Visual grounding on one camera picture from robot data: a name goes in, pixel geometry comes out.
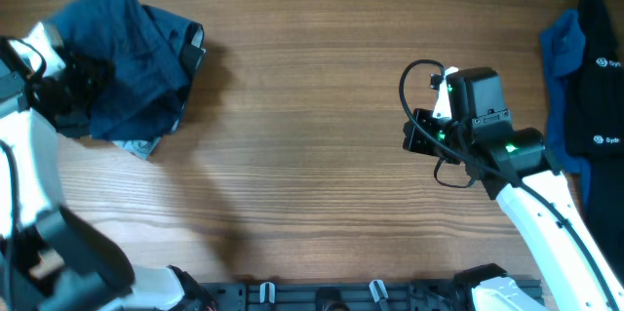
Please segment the blue denim shorts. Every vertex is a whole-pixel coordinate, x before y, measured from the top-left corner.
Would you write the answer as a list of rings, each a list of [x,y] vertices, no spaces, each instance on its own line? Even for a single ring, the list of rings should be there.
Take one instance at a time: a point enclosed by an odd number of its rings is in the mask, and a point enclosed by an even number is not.
[[[201,23],[139,0],[74,0],[48,21],[70,51],[115,67],[92,107],[93,138],[151,140],[170,133],[180,93],[193,83],[178,55],[189,26]]]

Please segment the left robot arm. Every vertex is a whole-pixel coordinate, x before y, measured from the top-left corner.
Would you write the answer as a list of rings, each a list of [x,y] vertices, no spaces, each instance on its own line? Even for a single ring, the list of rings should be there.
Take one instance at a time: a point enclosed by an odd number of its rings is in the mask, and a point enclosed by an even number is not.
[[[45,37],[1,39],[1,298],[10,310],[216,310],[176,266],[131,265],[64,201],[57,140],[112,67]]]

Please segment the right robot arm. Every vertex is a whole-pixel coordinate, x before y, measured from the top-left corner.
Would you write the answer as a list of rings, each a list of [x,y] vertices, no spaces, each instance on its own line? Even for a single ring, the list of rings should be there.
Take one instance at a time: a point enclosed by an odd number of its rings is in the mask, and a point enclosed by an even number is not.
[[[433,109],[410,107],[411,70],[434,67]],[[542,133],[516,130],[498,74],[489,67],[459,70],[434,60],[410,64],[399,80],[408,120],[406,151],[462,164],[511,220],[562,310],[620,310],[623,286],[601,252]]]

